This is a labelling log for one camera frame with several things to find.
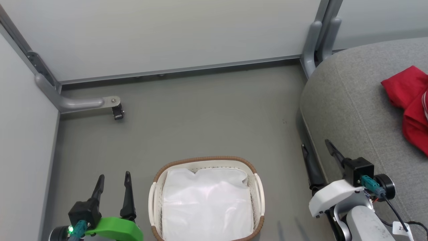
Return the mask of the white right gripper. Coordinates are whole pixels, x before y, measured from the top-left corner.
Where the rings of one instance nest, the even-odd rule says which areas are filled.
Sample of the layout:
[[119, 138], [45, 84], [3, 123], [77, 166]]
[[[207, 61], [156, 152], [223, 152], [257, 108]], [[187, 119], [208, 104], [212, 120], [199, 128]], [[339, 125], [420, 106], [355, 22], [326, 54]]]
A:
[[[338, 166], [344, 169], [344, 162], [348, 158], [344, 157], [329, 139], [325, 140], [325, 145]], [[309, 202], [309, 211], [314, 218], [319, 218], [330, 209], [333, 209], [335, 215], [347, 213], [357, 206], [374, 211], [373, 201], [385, 202], [395, 198], [395, 184], [386, 174], [376, 174], [373, 177], [363, 175], [356, 184], [342, 179], [325, 186], [324, 176], [312, 149], [302, 144], [301, 150], [309, 189], [313, 196]]]

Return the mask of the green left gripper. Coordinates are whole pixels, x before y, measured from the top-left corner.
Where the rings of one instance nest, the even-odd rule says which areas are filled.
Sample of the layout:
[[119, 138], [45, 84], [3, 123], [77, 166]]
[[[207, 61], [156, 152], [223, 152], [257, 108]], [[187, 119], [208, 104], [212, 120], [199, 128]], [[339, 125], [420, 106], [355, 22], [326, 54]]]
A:
[[[98, 177], [91, 199], [100, 201], [104, 190], [105, 175]], [[50, 241], [143, 241], [143, 233], [135, 221], [136, 209], [133, 196], [132, 179], [129, 171], [124, 178], [124, 202], [120, 210], [121, 218], [101, 218], [97, 226], [87, 221], [75, 225], [58, 226], [49, 235]]]

